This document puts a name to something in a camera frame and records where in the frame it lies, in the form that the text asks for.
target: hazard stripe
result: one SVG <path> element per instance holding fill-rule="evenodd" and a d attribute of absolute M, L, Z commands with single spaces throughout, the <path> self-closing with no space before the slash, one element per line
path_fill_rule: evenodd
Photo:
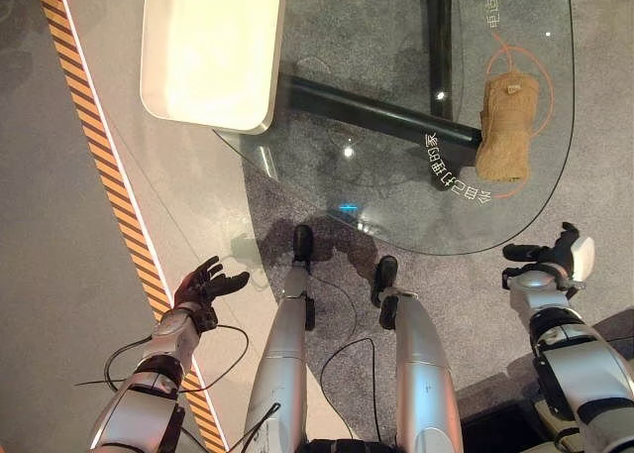
<path fill-rule="evenodd" d="M 94 159 L 153 315 L 156 320 L 160 320 L 170 309 L 169 299 L 160 280 L 154 257 L 148 248 L 149 243 L 131 201 L 132 197 L 124 183 L 124 176 L 108 139 L 96 103 L 97 98 L 90 88 L 89 77 L 81 60 L 67 9 L 63 0 L 40 1 L 49 23 L 49 31 L 70 91 L 70 98 L 75 105 L 86 137 L 88 149 Z M 193 370 L 183 380 L 183 388 L 200 389 L 200 381 Z M 225 451 L 224 441 L 211 413 L 207 397 L 204 393 L 188 393 L 185 396 L 191 405 L 206 447 L 209 451 L 223 453 Z"/>

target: burlap sack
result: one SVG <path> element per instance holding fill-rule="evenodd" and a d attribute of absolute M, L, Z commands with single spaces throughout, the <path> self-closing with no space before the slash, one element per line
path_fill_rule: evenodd
<path fill-rule="evenodd" d="M 539 82 L 520 71 L 501 74 L 486 83 L 480 113 L 482 142 L 475 155 L 480 178 L 516 181 L 528 177 L 538 98 Z"/>

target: black cable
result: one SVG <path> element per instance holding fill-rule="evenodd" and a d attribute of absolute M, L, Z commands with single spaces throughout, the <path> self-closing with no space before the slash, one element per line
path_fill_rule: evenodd
<path fill-rule="evenodd" d="M 242 443 L 245 438 L 247 438 L 247 436 L 249 436 L 249 439 L 247 440 L 247 443 L 245 444 L 245 446 L 243 447 L 241 453 L 244 453 L 245 451 L 247 451 L 247 447 L 249 446 L 249 444 L 251 443 L 251 440 L 253 439 L 253 437 L 256 435 L 256 433 L 258 432 L 258 430 L 262 427 L 262 425 L 264 425 L 264 422 L 268 420 L 268 418 L 273 415 L 276 411 L 279 410 L 279 408 L 281 407 L 281 405 L 277 402 L 275 402 L 267 411 L 266 413 L 263 415 L 263 417 L 258 420 L 258 423 L 256 423 L 254 426 L 252 426 L 251 428 L 249 428 L 249 430 L 247 430 L 247 432 L 234 444 L 234 446 L 232 446 L 231 448 L 229 448 L 227 450 L 227 453 L 231 453 L 232 451 L 234 451 L 236 449 L 236 447 Z M 180 428 L 182 430 L 183 433 L 185 433 L 185 435 L 187 435 L 189 437 L 189 439 L 191 441 L 193 441 L 202 451 L 209 453 L 209 450 L 207 450 L 207 448 L 205 448 L 205 446 L 200 443 L 196 437 L 194 435 L 192 435 L 189 431 L 187 431 L 184 428 Z"/>
<path fill-rule="evenodd" d="M 229 366 L 229 369 L 227 369 L 225 372 L 223 372 L 218 378 L 216 378 L 215 381 L 213 381 L 211 384 L 209 384 L 208 386 L 202 388 L 202 389 L 192 389 L 192 390 L 185 390 L 185 391 L 179 391 L 180 394 L 185 394 L 185 393 L 192 393 L 192 392 L 200 392 L 200 391 L 205 391 L 209 388 L 211 388 L 212 386 L 214 386 L 216 383 L 218 383 L 222 378 L 224 378 L 227 374 L 229 374 L 231 372 L 231 370 L 236 367 L 236 365 L 242 361 L 242 359 L 245 357 L 245 355 L 247 354 L 247 350 L 249 349 L 249 335 L 241 328 L 239 327 L 235 327 L 235 326 L 229 326 L 229 325 L 225 325 L 225 324 L 218 324 L 218 326 L 216 327 L 220 327 L 222 329 L 233 329 L 234 331 L 239 331 L 240 333 L 242 333 L 245 336 L 245 340 L 246 340 L 246 345 L 245 348 L 242 352 L 242 354 L 240 355 L 240 357 L 231 365 Z M 149 341 L 152 340 L 152 336 L 147 336 L 144 337 L 143 339 L 140 339 L 138 341 L 132 342 L 130 344 L 127 344 L 119 349 L 117 349 L 115 352 L 113 352 L 110 357 L 108 357 L 108 360 L 106 361 L 104 368 L 103 368 L 103 375 L 104 375 L 104 380 L 103 381 L 89 381 L 89 382 L 82 382 L 79 384 L 75 384 L 76 386 L 89 386 L 89 385 L 94 385 L 94 384 L 107 384 L 108 387 L 110 388 L 110 390 L 112 392 L 116 392 L 117 386 L 114 385 L 115 382 L 124 382 L 127 379 L 112 379 L 110 377 L 110 368 L 112 366 L 112 363 L 115 361 L 115 359 L 117 357 L 119 357 L 121 354 L 123 354 L 124 352 L 140 346 L 142 344 L 145 344 Z M 255 431 L 258 431 L 258 429 L 264 424 L 264 422 L 266 421 L 267 418 L 269 418 L 272 414 L 274 414 L 278 409 L 279 409 L 279 403 L 274 403 L 273 406 L 277 405 L 277 407 L 275 409 L 273 409 L 273 407 L 271 407 L 269 409 L 269 411 L 265 414 L 265 416 L 256 424 L 256 426 L 254 426 L 254 428 L 252 428 L 251 430 L 249 430 L 245 436 L 243 436 L 238 443 L 236 443 L 236 445 L 234 445 L 229 451 L 232 451 L 241 441 L 243 441 L 245 439 L 245 437 L 250 434 L 250 433 L 254 433 Z M 196 444 L 196 446 L 198 446 L 198 448 L 201 449 L 201 451 L 204 451 L 206 453 L 208 453 L 207 448 L 205 448 L 205 446 L 200 443 L 198 441 L 198 439 L 189 431 L 187 430 L 184 426 L 180 427 L 180 431 L 182 431 L 192 442 L 194 442 Z"/>
<path fill-rule="evenodd" d="M 278 402 L 275 402 L 273 405 L 270 406 L 270 408 L 264 414 L 264 416 L 261 418 L 261 420 L 258 423 L 256 423 L 256 425 L 252 428 L 251 434 L 249 435 L 249 438 L 247 438 L 247 441 L 245 442 L 244 446 L 242 447 L 242 450 L 240 450 L 240 453 L 245 453 L 247 451 L 247 448 L 249 447 L 249 444 L 251 443 L 251 440 L 254 439 L 254 436 L 256 436 L 256 433 L 258 433 L 258 430 L 260 429 L 260 427 L 262 425 L 264 425 L 264 422 L 271 415 L 273 415 L 275 412 L 277 412 L 280 407 L 281 407 L 281 405 Z M 237 442 L 227 453 L 230 453 L 231 450 L 233 450 L 240 443 L 240 441 Z"/>
<path fill-rule="evenodd" d="M 229 368 L 225 372 L 223 372 L 220 376 L 218 376 L 216 378 L 216 380 L 213 381 L 212 383 L 208 384 L 205 387 L 201 387 L 200 389 L 180 390 L 180 391 L 178 391 L 179 394 L 189 394 L 189 393 L 193 393 L 193 392 L 202 392 L 202 391 L 206 391 L 207 389 L 211 389 L 218 382 L 220 382 L 220 380 L 222 378 L 224 378 L 227 374 L 229 374 L 232 371 L 232 369 L 234 367 L 236 367 L 236 365 L 240 361 L 242 361 L 243 357 L 245 357 L 245 355 L 247 354 L 247 350 L 249 349 L 249 335 L 243 329 L 241 329 L 239 327 L 236 327 L 236 326 L 228 326 L 226 324 L 218 324 L 216 327 L 220 327 L 222 329 L 232 329 L 234 331 L 240 332 L 243 336 L 245 336 L 245 341 L 246 342 L 245 342 L 245 348 L 243 349 L 242 354 L 240 354 L 240 357 L 238 359 L 236 359 L 236 361 L 231 366 L 229 366 Z"/>
<path fill-rule="evenodd" d="M 374 427 L 376 428 L 376 437 L 378 438 L 378 442 L 380 443 L 380 442 L 382 442 L 382 440 L 380 438 L 380 429 L 378 428 L 378 414 L 376 412 L 376 358 L 375 358 L 376 348 L 374 346 L 374 341 L 372 341 L 369 337 L 363 337 L 361 339 L 357 339 L 356 341 L 349 342 L 345 346 L 340 347 L 339 349 L 337 349 L 335 351 L 335 353 L 332 354 L 328 358 L 328 360 L 324 363 L 324 365 L 321 368 L 321 372 L 319 373 L 319 387 L 321 388 L 321 393 L 323 394 L 324 398 L 326 399 L 326 402 L 330 406 L 333 407 L 333 409 L 335 410 L 335 413 L 337 413 L 337 415 L 339 415 L 341 420 L 346 425 L 346 428 L 348 428 L 348 433 L 350 433 L 350 437 L 354 438 L 353 430 L 350 428 L 350 425 L 344 419 L 343 415 L 335 408 L 335 406 L 332 404 L 332 402 L 330 401 L 330 399 L 328 398 L 328 396 L 324 392 L 323 380 L 324 380 L 324 371 L 326 370 L 326 367 L 328 366 L 328 364 L 330 364 L 330 361 L 332 361 L 338 354 L 340 354 L 345 349 L 348 349 L 349 347 L 354 346 L 355 344 L 358 344 L 358 343 L 363 342 L 363 341 L 369 341 L 370 344 L 371 344 L 371 347 L 372 347 L 372 408 L 374 410 Z"/>
<path fill-rule="evenodd" d="M 612 339 L 605 339 L 605 342 L 629 341 L 631 339 L 634 339 L 634 335 L 633 336 L 614 337 Z"/>
<path fill-rule="evenodd" d="M 327 282 L 326 280 L 323 280 L 323 279 L 321 279 L 319 277 L 316 277 L 313 274 L 310 275 L 310 278 L 314 278 L 315 280 L 317 280 L 320 283 L 327 284 L 328 286 L 331 286 L 334 289 L 337 289 L 338 291 L 342 292 L 344 294 L 344 296 L 348 299 L 348 302 L 350 303 L 350 307 L 352 308 L 354 316 L 355 316 L 355 321 L 353 322 L 353 328 L 351 329 L 350 334 L 348 334 L 348 339 L 353 337 L 353 334 L 355 334 L 355 331 L 357 330 L 358 318 L 357 318 L 357 310 L 355 309 L 355 304 L 353 303 L 353 299 L 351 298 L 351 296 L 342 287 L 340 287 L 340 286 L 338 286 L 338 285 L 336 285 L 334 283 Z"/>
<path fill-rule="evenodd" d="M 120 347 L 119 349 L 117 349 L 115 352 L 113 352 L 110 355 L 110 357 L 106 361 L 106 364 L 103 366 L 103 377 L 105 379 L 106 384 L 108 384 L 108 387 L 110 388 L 112 392 L 117 391 L 117 386 L 115 386 L 114 381 L 110 377 L 110 366 L 112 365 L 114 360 L 117 357 L 119 357 L 121 354 L 123 354 L 124 352 L 132 349 L 133 347 L 141 346 L 142 344 L 145 344 L 146 342 L 150 342 L 150 341 L 152 341 L 152 335 L 144 337 L 143 339 L 139 339 L 138 341 L 131 342 L 130 344 L 127 344 L 123 347 Z"/>
<path fill-rule="evenodd" d="M 203 445 L 202 443 L 200 443 L 198 441 L 198 439 L 184 426 L 180 427 L 180 431 L 182 431 L 185 435 L 187 435 L 187 437 L 193 441 L 196 446 L 198 446 L 198 448 L 200 448 L 202 451 L 204 451 L 205 453 L 209 453 L 209 450 L 205 447 L 205 445 Z"/>
<path fill-rule="evenodd" d="M 112 382 L 124 382 L 127 379 L 112 379 Z M 81 386 L 92 386 L 95 384 L 107 384 L 108 381 L 88 381 L 88 382 L 80 382 L 79 384 L 73 384 L 73 387 L 81 387 Z"/>

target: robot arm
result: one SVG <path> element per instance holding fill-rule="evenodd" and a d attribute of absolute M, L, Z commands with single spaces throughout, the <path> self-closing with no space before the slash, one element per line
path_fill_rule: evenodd
<path fill-rule="evenodd" d="M 530 333 L 533 364 L 551 412 L 575 420 L 586 452 L 634 452 L 634 381 L 628 363 L 585 324 L 570 298 L 589 275 L 594 244 L 572 224 L 554 248 L 504 247 L 502 284 Z"/>
<path fill-rule="evenodd" d="M 175 450 L 185 416 L 177 402 L 181 381 L 191 368 L 200 335 L 218 324 L 211 302 L 241 289 L 249 280 L 248 273 L 213 278 L 222 270 L 217 262 L 217 257 L 208 260 L 183 280 L 175 294 L 174 309 L 156 326 L 134 374 L 97 419 L 90 452 Z"/>

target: glass tabletop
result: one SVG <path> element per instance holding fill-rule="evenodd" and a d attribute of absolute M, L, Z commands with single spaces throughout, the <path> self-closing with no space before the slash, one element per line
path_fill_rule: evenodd
<path fill-rule="evenodd" d="M 566 163 L 574 119 L 570 0 L 286 0 L 272 124 L 218 133 L 333 217 L 450 255 L 525 229 Z M 478 177 L 484 85 L 539 82 L 525 181 Z"/>

